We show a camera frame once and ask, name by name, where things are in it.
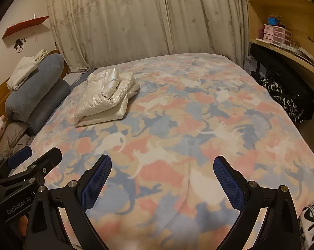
colorful blanket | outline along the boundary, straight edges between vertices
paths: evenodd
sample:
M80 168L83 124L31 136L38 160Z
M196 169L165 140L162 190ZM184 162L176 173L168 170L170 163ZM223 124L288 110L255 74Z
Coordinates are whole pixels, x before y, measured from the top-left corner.
M314 200L314 154L283 108L226 57L180 54L108 68L114 67L133 72L141 87L124 119L75 128L84 82L35 137L33 156L16 171L58 147L62 162L45 184L63 187L100 155L110 155L111 174L87 211L110 250L216 249L239 214L214 175L219 155L262 187L287 185L298 215Z

red shelf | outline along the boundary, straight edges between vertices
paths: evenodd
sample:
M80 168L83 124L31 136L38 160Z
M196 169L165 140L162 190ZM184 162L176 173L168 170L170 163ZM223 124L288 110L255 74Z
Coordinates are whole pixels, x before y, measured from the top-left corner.
M32 19L32 20L28 20L28 21L24 21L24 22L20 22L18 24L15 24L15 25L6 29L2 39L5 38L6 36L10 36L13 33L21 31L25 28L32 27L32 26L35 26L38 24L42 24L47 19L48 19L48 16L45 16L45 17L40 17L40 18L36 18L36 19Z

bedspread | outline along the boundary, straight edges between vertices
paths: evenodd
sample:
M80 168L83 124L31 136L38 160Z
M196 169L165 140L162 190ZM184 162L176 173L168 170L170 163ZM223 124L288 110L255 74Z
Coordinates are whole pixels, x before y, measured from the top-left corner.
M314 154L283 108L226 57L181 54L108 68L114 67L133 72L141 87L124 119L75 128L84 82L35 137L32 157L16 170L58 147L62 162L45 184L63 187L100 155L110 155L111 174L87 211L110 250L216 249L239 214L214 175L219 155L262 187L287 185L298 215L314 200ZM247 247L263 216L261 211Z

cartoon girl face sticker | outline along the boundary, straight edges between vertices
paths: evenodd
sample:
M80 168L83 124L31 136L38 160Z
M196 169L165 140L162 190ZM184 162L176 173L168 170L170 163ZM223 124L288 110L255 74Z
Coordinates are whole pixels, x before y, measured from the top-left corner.
M24 48L22 40L26 42L26 39L17 39L15 42L14 48L16 53L21 53Z

black and white patterned fabric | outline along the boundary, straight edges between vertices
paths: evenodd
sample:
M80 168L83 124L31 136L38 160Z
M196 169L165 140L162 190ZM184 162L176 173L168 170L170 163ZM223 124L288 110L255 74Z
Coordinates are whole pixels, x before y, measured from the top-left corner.
M261 78L262 85L268 90L270 96L280 104L289 115L293 123L303 122L303 112L295 102L295 98L283 93L283 88L272 77Z
M299 220L302 249L307 250L314 243L314 202L303 209Z

